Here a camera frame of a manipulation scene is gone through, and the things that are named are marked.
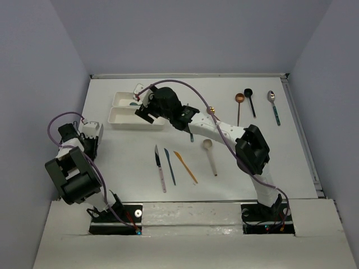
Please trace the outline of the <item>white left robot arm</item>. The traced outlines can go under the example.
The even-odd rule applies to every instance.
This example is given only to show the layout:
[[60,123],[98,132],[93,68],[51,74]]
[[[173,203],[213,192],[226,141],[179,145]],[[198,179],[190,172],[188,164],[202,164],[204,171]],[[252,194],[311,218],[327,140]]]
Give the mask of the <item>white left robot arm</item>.
[[61,140],[57,156],[45,163],[59,196],[72,205],[87,203],[87,213],[96,220],[118,221],[125,213],[124,205],[113,193],[114,201],[106,203],[101,191],[103,183],[91,162],[97,157],[103,135],[103,125],[84,123],[77,129],[72,123],[58,128]]

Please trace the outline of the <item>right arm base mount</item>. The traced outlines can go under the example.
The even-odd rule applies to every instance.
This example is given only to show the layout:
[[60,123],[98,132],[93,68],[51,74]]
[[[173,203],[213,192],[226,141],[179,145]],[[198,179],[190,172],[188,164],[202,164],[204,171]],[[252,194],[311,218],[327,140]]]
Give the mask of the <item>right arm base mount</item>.
[[279,207],[279,212],[274,215],[264,216],[257,203],[241,204],[241,217],[243,233],[251,234],[292,234],[295,235],[294,224],[291,212],[287,213],[287,204],[283,203]]

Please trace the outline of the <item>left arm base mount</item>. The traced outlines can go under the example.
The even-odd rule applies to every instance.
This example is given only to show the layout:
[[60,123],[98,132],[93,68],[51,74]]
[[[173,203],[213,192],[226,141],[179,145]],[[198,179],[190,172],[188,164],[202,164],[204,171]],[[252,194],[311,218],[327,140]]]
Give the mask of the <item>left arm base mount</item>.
[[99,212],[95,207],[88,208],[90,215],[89,233],[92,235],[139,235],[142,231],[142,203],[124,203],[122,208],[113,211],[123,221],[120,222],[112,211]]

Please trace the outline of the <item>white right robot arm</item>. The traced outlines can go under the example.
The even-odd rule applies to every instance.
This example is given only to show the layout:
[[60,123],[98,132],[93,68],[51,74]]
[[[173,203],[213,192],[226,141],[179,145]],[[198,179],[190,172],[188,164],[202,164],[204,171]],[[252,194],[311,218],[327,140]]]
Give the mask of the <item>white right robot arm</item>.
[[270,173],[270,148],[257,126],[251,124],[243,128],[218,121],[196,108],[183,105],[169,87],[134,90],[134,99],[141,104],[135,113],[145,121],[153,123],[162,117],[179,131],[228,146],[238,167],[252,179],[259,215],[270,220],[278,214],[283,197]]

